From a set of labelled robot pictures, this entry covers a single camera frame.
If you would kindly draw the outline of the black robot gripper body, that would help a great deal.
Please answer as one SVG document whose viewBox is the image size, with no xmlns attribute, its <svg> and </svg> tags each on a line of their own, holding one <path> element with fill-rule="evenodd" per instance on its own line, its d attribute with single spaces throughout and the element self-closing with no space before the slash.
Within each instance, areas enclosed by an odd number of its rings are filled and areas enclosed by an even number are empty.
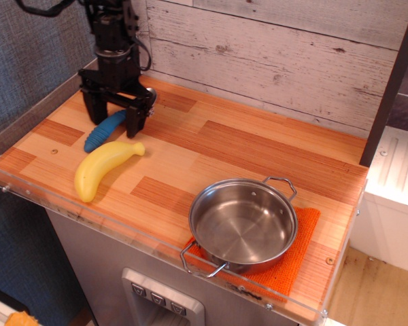
<svg viewBox="0 0 408 326">
<path fill-rule="evenodd" d="M 140 65 L 139 50 L 96 49 L 98 69 L 81 69 L 81 91 L 105 92 L 107 104 L 120 107 L 149 105 L 149 95 L 139 81 L 143 68 Z"/>
</svg>

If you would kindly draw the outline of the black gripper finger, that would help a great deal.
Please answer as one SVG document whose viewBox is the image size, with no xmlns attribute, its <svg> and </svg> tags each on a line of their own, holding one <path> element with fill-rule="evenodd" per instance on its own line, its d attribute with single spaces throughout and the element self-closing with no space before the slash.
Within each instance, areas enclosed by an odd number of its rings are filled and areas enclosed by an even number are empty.
<svg viewBox="0 0 408 326">
<path fill-rule="evenodd" d="M 83 91 L 82 94 L 91 121 L 95 125 L 99 125 L 107 118 L 106 93 Z"/>
<path fill-rule="evenodd" d="M 147 115 L 148 112 L 144 105 L 126 108 L 125 126 L 128 138 L 134 138 L 144 128 Z"/>
</svg>

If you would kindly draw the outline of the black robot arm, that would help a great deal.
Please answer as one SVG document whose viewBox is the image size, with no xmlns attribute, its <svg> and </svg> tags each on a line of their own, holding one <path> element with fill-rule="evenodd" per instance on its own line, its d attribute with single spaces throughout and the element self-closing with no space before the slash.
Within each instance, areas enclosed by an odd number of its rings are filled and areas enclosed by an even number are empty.
<svg viewBox="0 0 408 326">
<path fill-rule="evenodd" d="M 98 64 L 97 70 L 79 71 L 84 104 L 97 126 L 108 118 L 108 103 L 124 108 L 126 135 L 133 138 L 143 129 L 154 99 L 139 80 L 152 64 L 140 63 L 139 51 L 147 48 L 136 36 L 139 17 L 130 1 L 85 1 L 84 7 Z"/>
</svg>

